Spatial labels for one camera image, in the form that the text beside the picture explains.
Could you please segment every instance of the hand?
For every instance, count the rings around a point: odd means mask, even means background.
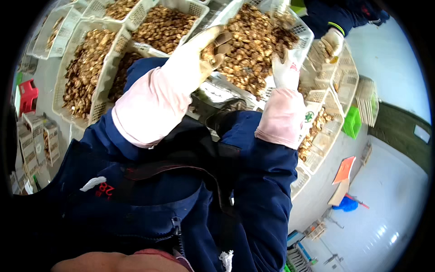
[[[301,52],[286,50],[284,64],[278,55],[272,56],[272,69],[276,85],[263,111],[255,137],[274,144],[298,149],[306,108],[298,92]]]
[[[112,120],[127,141],[152,148],[181,122],[192,103],[191,92],[224,60],[224,54],[217,54],[215,62],[200,59],[223,29],[211,27],[177,48],[162,68],[139,78],[116,102]]]
[[[336,60],[336,58],[339,56],[343,50],[344,40],[345,38],[343,37],[343,34],[332,27],[322,38],[320,38],[318,45],[322,50],[327,63]]]
[[[284,51],[284,63],[281,63],[279,56],[274,53],[272,55],[272,71],[273,79],[277,89],[285,88],[293,91],[298,90],[299,74],[301,65],[297,63],[293,51]]]
[[[224,61],[226,52],[217,54],[214,63],[201,60],[201,51],[213,43],[223,30],[224,26],[210,27],[174,51],[161,71],[172,84],[176,85],[176,89],[184,94],[194,92]]]

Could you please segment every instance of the white wall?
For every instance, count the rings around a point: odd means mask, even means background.
[[[331,218],[344,229],[326,221],[327,230],[320,241],[303,243],[308,253],[312,252],[312,258],[316,254],[320,258],[313,266],[316,272],[332,271],[330,265],[323,265],[332,253],[343,258],[340,268],[344,271],[389,271],[419,221],[428,187],[427,174],[381,140],[372,136],[370,140],[370,160],[349,189],[350,195],[370,209],[359,206],[352,212],[333,211]]]
[[[390,18],[380,27],[365,25],[346,37],[359,74],[373,79],[379,97],[431,124],[427,90],[420,66],[404,32]]]

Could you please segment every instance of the pink sleeve cover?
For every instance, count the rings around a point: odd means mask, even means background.
[[[274,89],[264,108],[255,137],[297,150],[304,117],[302,94],[290,89]]]
[[[181,89],[160,67],[150,70],[116,102],[115,127],[137,147],[155,146],[181,122],[192,102]]]

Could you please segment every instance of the zipper pull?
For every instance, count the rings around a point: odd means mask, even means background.
[[[173,217],[172,225],[174,227],[174,235],[181,235],[181,218],[178,216]]]

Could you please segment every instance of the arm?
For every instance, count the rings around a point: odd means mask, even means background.
[[[347,36],[354,27],[365,25],[368,20],[361,10],[329,5],[321,0],[305,1],[308,17],[302,17],[315,34],[316,39],[324,36],[329,28],[337,29]]]
[[[85,131],[81,142],[109,155],[130,160],[144,157],[147,149],[181,122],[191,103],[191,92],[219,65],[201,60],[200,53],[222,30],[216,26],[198,34],[162,67],[135,78],[115,107]],[[216,55],[219,57],[223,61],[223,54]]]
[[[282,64],[272,57],[277,89],[266,103],[234,189],[235,208],[258,271],[280,271],[286,260],[290,184],[297,178],[296,150],[306,111],[297,92],[300,64],[290,58],[295,59],[286,53]],[[258,122],[258,117],[252,114],[250,119]]]

